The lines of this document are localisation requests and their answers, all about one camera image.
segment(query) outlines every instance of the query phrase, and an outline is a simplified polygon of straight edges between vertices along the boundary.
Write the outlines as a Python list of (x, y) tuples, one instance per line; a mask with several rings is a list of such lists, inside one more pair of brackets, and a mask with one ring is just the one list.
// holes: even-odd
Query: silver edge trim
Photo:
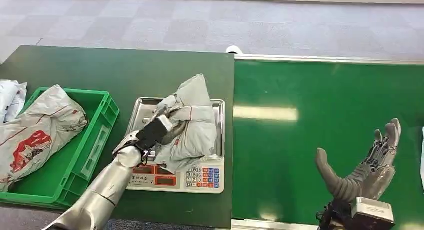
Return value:
[(297, 55), (265, 55), (265, 54), (235, 54), (235, 60), (262, 60), (267, 62), (329, 62), (329, 63), (358, 63), (358, 64), (409, 64), (424, 65), (424, 61), (384, 60), (371, 58), (347, 58), (327, 56), (297, 56)]
[(253, 219), (232, 219), (231, 230), (317, 230), (318, 225), (279, 223)]

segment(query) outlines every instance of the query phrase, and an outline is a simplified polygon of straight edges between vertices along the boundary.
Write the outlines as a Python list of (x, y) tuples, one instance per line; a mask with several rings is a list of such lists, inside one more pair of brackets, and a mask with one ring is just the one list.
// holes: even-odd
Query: plastic bag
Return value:
[(0, 125), (0, 191), (41, 168), (87, 123), (83, 108), (55, 85), (15, 120)]

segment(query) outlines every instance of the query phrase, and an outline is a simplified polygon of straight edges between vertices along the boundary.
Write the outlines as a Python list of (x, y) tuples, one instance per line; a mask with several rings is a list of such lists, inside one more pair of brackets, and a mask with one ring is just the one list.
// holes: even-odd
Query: silver robotic arm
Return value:
[(113, 151), (115, 158), (93, 180), (74, 205), (43, 230), (101, 230), (130, 181), (133, 168), (166, 136), (174, 135), (166, 115), (153, 118), (142, 130), (128, 134)]

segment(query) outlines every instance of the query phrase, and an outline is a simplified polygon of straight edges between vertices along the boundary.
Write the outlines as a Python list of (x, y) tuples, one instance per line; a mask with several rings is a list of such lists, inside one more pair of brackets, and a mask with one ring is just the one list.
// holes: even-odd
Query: green board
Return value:
[[(422, 94), (424, 66), (236, 61), (233, 217), (318, 224), (315, 213), (332, 198), (317, 147), (346, 176), (374, 129), (398, 117), (396, 175), (380, 200), (393, 207), (394, 230), (423, 229)], [(278, 120), (253, 118), (258, 110)]]
[(139, 97), (167, 97), (190, 77), (203, 73), (211, 98), (225, 101), (225, 189), (221, 194), (125, 191), (113, 218), (231, 227), (234, 56), (122, 49), (21, 46), (0, 66), (3, 79), (41, 86), (108, 91), (120, 114), (94, 176), (112, 160)]

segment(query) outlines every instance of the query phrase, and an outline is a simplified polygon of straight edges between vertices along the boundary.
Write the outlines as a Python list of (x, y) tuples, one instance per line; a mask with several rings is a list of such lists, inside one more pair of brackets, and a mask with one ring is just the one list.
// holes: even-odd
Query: robotic thumb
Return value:
[(316, 164), (316, 167), (318, 168), (319, 173), (324, 179), (324, 182), (327, 185), (328, 190), (330, 191), (330, 193), (334, 194), (336, 190), (339, 188), (342, 178), (340, 178), (334, 172), (333, 168), (328, 163), (327, 152), (324, 149), (318, 148), (316, 150), (315, 164)]

